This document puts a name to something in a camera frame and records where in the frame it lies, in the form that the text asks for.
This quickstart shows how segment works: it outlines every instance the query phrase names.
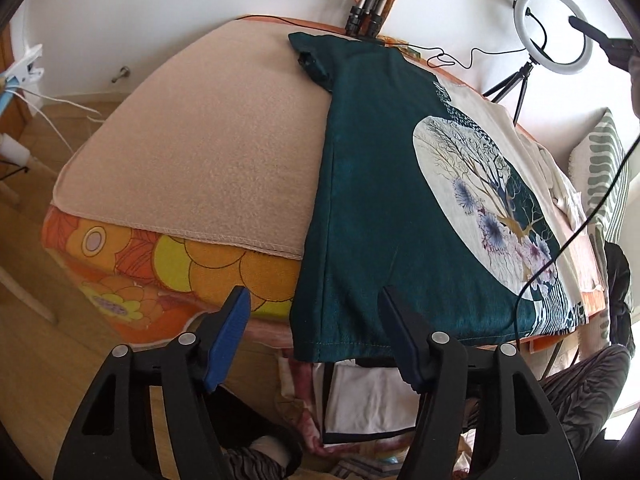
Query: beige towel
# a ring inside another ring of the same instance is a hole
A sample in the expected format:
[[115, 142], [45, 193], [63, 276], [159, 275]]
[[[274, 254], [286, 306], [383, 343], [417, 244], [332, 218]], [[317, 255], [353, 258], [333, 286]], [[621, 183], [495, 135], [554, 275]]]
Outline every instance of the beige towel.
[[162, 65], [64, 167], [87, 219], [302, 259], [330, 95], [286, 24], [235, 21]]

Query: black clamp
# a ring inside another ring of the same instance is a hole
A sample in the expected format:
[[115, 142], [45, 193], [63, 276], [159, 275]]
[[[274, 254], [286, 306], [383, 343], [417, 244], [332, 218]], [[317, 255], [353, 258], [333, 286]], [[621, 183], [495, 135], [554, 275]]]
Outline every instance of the black clamp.
[[513, 345], [495, 351], [465, 347], [434, 332], [392, 287], [378, 295], [378, 313], [402, 378], [423, 394], [398, 480], [451, 478], [470, 397], [480, 399], [473, 478], [579, 479], [560, 422]]
[[164, 348], [111, 351], [69, 427], [54, 480], [161, 480], [149, 386], [162, 386], [175, 463], [182, 480], [232, 480], [204, 397], [226, 378], [251, 313], [236, 286], [222, 309]]

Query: light stand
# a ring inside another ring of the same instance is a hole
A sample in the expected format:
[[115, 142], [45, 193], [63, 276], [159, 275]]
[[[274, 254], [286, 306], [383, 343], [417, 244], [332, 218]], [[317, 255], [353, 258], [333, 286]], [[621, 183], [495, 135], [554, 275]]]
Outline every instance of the light stand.
[[492, 94], [498, 92], [498, 95], [492, 99], [492, 103], [499, 103], [502, 101], [502, 98], [505, 97], [511, 90], [516, 88], [519, 82], [522, 81], [522, 86], [520, 87], [520, 96], [518, 97], [518, 104], [516, 105], [516, 111], [513, 114], [513, 125], [515, 126], [518, 123], [518, 117], [520, 116], [520, 110], [522, 110], [522, 103], [524, 102], [524, 95], [527, 92], [527, 83], [529, 81], [529, 74], [531, 74], [531, 70], [533, 67], [537, 65], [538, 62], [532, 57], [523, 65], [523, 67], [514, 72], [507, 78], [500, 81], [496, 86], [491, 88], [482, 94], [482, 97], [489, 97]]

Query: ring light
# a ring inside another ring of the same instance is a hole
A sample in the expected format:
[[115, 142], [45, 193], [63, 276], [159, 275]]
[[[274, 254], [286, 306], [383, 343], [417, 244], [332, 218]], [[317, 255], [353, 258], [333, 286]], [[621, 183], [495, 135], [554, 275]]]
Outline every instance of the ring light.
[[[547, 56], [545, 56], [542, 52], [540, 52], [539, 48], [531, 41], [529, 37], [529, 33], [527, 32], [527, 27], [525, 26], [525, 14], [527, 11], [527, 7], [529, 6], [529, 2], [531, 0], [516, 0], [516, 4], [513, 9], [513, 21], [516, 25], [516, 31], [520, 38], [520, 41], [524, 45], [524, 47], [529, 52], [529, 55], [535, 59], [540, 65], [551, 70], [552, 72], [556, 72], [559, 74], [571, 75], [580, 72], [587, 63], [591, 59], [591, 54], [593, 52], [593, 40], [584, 37], [584, 49], [580, 57], [576, 59], [572, 63], [556, 63], [552, 61]], [[573, 0], [560, 0], [564, 3], [571, 12], [574, 13], [578, 18], [583, 21], [587, 21], [584, 13], [580, 10], [580, 7], [576, 5]]]

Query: orange floral fabric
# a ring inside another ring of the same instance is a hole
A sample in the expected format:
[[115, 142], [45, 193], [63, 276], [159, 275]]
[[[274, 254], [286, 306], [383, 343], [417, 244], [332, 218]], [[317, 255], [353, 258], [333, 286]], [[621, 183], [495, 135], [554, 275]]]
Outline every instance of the orange floral fabric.
[[[55, 206], [42, 244], [130, 344], [174, 338], [196, 317], [219, 309], [235, 285], [251, 292], [254, 317], [276, 323], [275, 332], [289, 331], [297, 260], [78, 218]], [[273, 326], [263, 332], [273, 339]]]

